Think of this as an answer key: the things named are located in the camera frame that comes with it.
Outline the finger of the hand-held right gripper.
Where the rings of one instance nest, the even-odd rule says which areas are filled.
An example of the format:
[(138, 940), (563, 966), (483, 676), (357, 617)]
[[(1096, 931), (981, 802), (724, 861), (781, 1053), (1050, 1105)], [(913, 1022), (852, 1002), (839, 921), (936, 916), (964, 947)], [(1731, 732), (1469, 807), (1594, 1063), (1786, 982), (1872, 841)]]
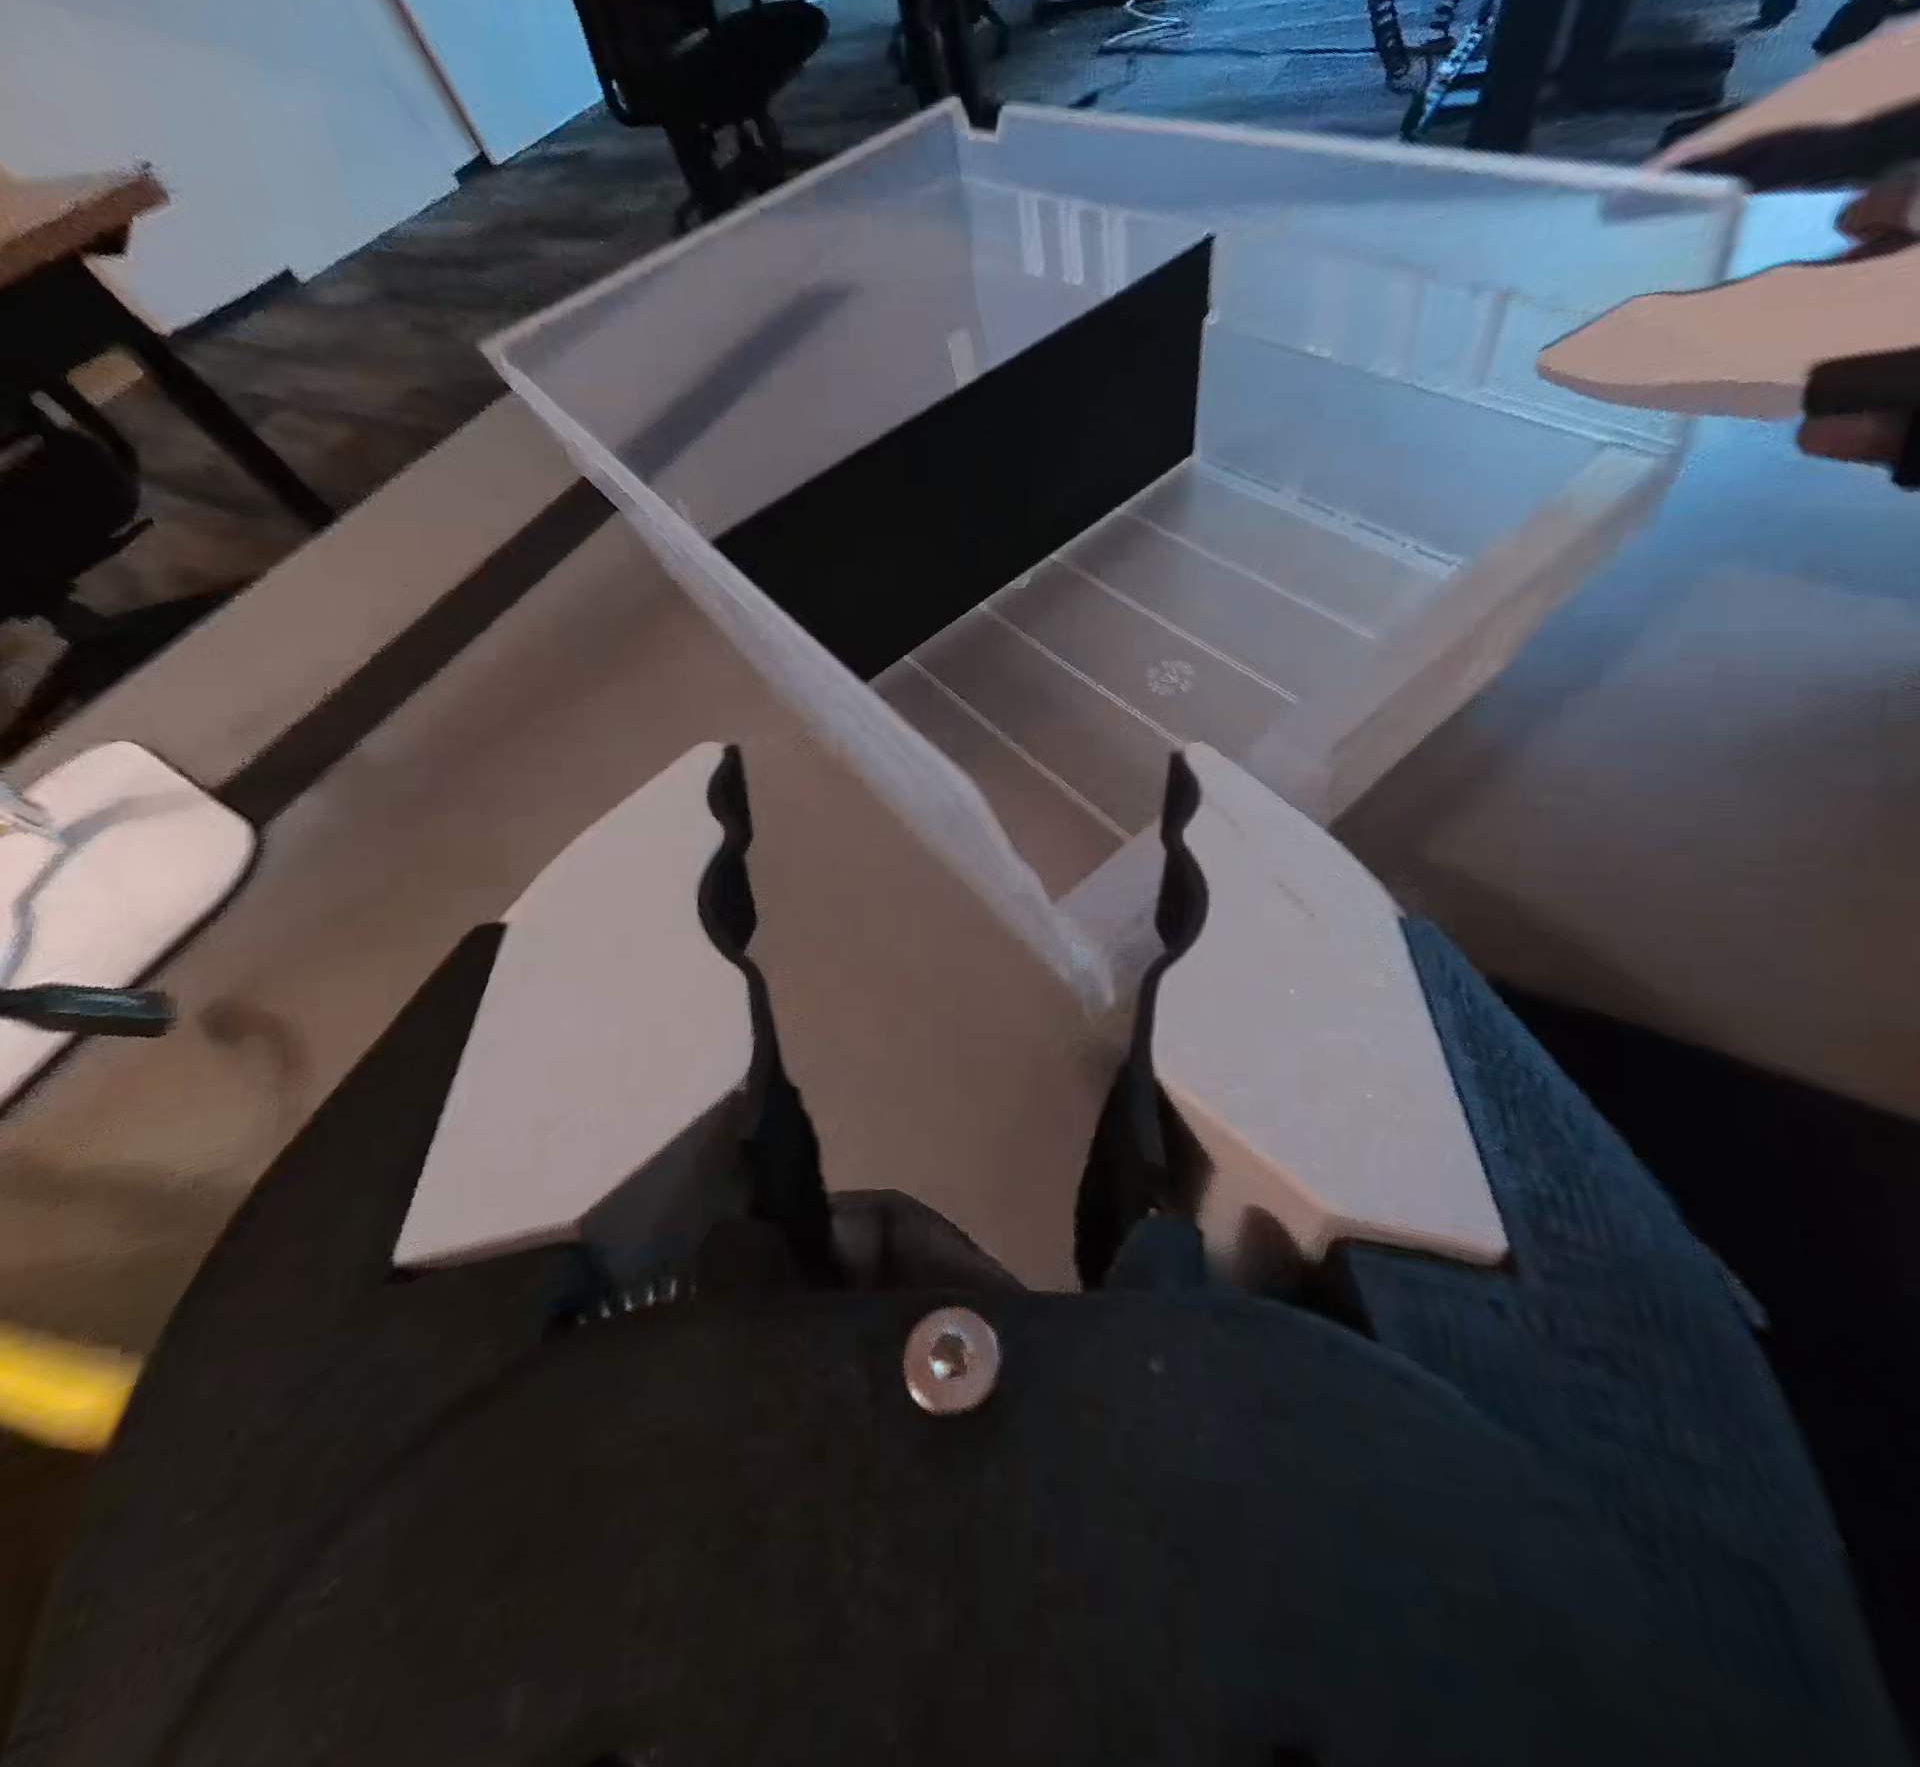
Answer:
[(1916, 168), (1916, 21), (1892, 21), (1761, 100), (1690, 133), (1651, 171), (1756, 194), (1868, 187)]
[(1837, 256), (1621, 300), (1549, 342), (1539, 375), (1614, 408), (1780, 422), (1826, 363), (1915, 348), (1916, 257)]

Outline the black bin divider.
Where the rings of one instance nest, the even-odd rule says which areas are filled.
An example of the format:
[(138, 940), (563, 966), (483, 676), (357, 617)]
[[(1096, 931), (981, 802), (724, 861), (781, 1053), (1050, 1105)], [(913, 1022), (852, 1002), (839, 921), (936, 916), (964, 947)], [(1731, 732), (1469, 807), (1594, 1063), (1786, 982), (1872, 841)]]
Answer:
[(876, 680), (1193, 457), (1212, 262), (1203, 234), (714, 547)]

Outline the yellow plastic bin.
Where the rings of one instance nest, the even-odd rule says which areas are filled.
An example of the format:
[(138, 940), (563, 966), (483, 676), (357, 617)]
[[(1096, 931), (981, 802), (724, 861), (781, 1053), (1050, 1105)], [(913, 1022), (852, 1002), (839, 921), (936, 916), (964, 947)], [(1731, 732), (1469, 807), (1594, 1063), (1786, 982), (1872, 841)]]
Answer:
[(143, 1360), (4, 1322), (4, 1433), (98, 1458), (108, 1448)]

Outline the clear plastic bin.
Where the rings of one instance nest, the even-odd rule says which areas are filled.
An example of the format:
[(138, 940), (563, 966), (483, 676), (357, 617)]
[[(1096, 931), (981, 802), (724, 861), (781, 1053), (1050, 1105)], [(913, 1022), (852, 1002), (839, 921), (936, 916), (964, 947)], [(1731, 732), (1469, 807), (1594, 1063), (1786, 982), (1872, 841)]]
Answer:
[[(1176, 748), (1308, 820), (1476, 699), (1690, 425), (1539, 353), (1716, 285), (1728, 177), (938, 104), (483, 353), (665, 576), (1090, 1012)], [(1196, 450), (876, 680), (714, 543), (1215, 237)]]

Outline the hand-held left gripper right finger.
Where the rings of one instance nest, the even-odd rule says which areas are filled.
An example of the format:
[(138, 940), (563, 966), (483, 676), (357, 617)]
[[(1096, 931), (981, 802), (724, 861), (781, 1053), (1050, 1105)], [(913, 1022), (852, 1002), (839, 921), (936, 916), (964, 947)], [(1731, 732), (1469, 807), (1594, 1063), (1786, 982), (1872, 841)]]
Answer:
[(1144, 1228), (1266, 1291), (1338, 1248), (1509, 1258), (1407, 917), (1314, 820), (1212, 746), (1167, 762), (1150, 947), (1077, 1190), (1077, 1280)]

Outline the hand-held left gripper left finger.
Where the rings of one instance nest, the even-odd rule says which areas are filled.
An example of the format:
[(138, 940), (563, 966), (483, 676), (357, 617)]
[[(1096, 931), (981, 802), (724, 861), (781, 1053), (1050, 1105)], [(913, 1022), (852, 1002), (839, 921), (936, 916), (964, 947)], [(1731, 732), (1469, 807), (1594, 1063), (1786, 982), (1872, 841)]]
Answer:
[(744, 751), (697, 742), (514, 900), (394, 1246), (404, 1274), (572, 1248), (602, 1299), (712, 1237), (834, 1289), (822, 1145), (751, 957)]

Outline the black wrist rest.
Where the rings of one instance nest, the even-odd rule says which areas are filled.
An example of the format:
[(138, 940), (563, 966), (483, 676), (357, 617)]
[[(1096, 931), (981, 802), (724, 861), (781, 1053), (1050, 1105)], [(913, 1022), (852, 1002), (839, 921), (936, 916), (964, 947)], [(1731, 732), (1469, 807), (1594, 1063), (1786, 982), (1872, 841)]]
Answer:
[(1916, 1122), (1496, 983), (1766, 1312), (1916, 1750)]

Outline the black office chair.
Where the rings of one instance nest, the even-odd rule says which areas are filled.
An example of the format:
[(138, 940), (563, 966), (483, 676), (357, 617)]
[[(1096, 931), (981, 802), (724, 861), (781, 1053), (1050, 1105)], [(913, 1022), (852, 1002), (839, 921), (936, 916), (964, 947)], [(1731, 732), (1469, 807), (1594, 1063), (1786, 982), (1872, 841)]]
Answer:
[(684, 176), (674, 234), (776, 193), (822, 164), (793, 148), (776, 100), (830, 34), (807, 0), (751, 3), (665, 36), (658, 25), (609, 24), (590, 39), (602, 104), (626, 128), (654, 128)]

